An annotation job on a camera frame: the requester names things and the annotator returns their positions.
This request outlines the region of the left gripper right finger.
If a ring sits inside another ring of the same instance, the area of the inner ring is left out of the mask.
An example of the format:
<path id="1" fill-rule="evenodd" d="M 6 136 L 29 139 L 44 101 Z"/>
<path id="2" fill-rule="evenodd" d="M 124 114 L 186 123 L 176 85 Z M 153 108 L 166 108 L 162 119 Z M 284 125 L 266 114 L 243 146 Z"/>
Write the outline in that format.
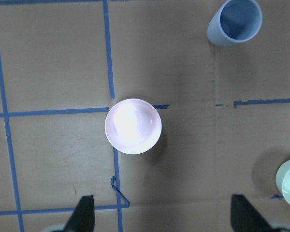
<path id="1" fill-rule="evenodd" d="M 242 194 L 231 197 L 231 226 L 234 232 L 271 232 L 273 228 Z"/>

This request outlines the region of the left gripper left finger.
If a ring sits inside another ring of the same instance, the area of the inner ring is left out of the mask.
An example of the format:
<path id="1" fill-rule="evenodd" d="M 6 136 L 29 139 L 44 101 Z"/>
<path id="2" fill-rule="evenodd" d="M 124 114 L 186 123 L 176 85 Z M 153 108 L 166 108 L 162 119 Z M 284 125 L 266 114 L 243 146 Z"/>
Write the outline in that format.
<path id="1" fill-rule="evenodd" d="M 93 232 L 95 208 L 93 195 L 82 196 L 64 227 L 65 232 Z"/>

